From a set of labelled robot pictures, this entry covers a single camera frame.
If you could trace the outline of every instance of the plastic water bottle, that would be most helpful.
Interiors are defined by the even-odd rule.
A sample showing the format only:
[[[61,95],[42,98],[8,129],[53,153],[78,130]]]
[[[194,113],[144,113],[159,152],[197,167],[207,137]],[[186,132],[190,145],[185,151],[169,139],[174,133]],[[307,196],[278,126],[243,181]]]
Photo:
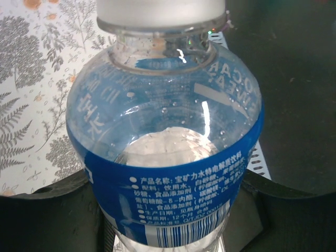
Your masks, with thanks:
[[[255,77],[207,39],[224,10],[98,1],[117,38],[73,84],[67,130],[128,251],[217,251],[264,116]]]

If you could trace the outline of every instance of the white bottle cap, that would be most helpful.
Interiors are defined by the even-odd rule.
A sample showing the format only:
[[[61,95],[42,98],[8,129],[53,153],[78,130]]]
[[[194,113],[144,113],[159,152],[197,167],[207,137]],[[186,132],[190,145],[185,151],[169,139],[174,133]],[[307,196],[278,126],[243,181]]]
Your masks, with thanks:
[[[165,29],[220,18],[225,0],[97,0],[97,14],[105,25]]]

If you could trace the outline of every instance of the dark background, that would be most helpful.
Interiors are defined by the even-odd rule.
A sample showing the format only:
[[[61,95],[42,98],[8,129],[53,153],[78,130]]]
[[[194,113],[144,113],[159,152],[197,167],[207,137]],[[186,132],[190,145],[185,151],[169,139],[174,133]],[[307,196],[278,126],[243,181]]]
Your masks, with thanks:
[[[272,179],[314,194],[336,191],[336,1],[228,0],[229,49],[264,98],[260,137]]]

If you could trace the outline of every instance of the floral wallpaper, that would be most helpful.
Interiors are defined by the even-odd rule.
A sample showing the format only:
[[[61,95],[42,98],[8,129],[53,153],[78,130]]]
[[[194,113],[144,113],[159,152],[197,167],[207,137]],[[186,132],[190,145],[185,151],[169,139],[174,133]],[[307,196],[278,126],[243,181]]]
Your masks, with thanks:
[[[33,193],[81,169],[65,129],[69,89],[113,44],[95,0],[0,2],[0,195]]]

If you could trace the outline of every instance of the bottle neck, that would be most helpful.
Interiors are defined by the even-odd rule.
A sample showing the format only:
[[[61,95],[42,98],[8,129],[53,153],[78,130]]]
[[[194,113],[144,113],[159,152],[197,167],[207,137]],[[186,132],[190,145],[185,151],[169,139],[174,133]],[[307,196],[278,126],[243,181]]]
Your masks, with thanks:
[[[110,59],[117,67],[154,75],[195,70],[215,57],[216,50],[207,34],[175,38],[118,35],[110,51]]]

